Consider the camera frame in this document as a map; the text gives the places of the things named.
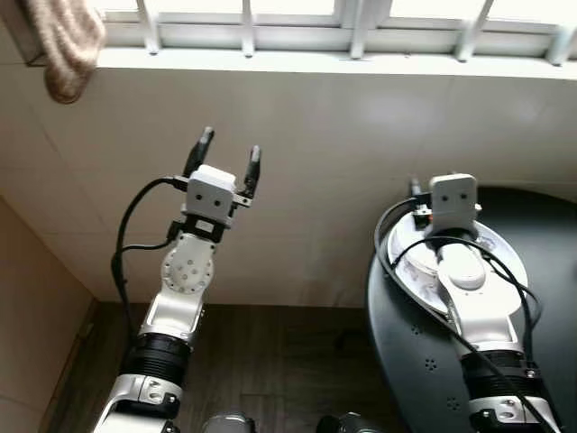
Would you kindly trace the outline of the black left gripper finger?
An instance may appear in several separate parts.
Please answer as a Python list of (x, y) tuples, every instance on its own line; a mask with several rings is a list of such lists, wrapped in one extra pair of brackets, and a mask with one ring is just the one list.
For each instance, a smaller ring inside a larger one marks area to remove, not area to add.
[(262, 170), (262, 149), (254, 145), (249, 152), (249, 160), (244, 171), (242, 197), (255, 198), (257, 186), (259, 186)]
[(207, 150), (209, 150), (211, 142), (215, 137), (215, 129), (211, 126), (206, 126), (203, 129), (201, 136), (198, 137), (194, 143), (193, 148), (189, 150), (188, 157), (185, 162), (184, 178), (190, 178), (191, 174), (205, 164)]

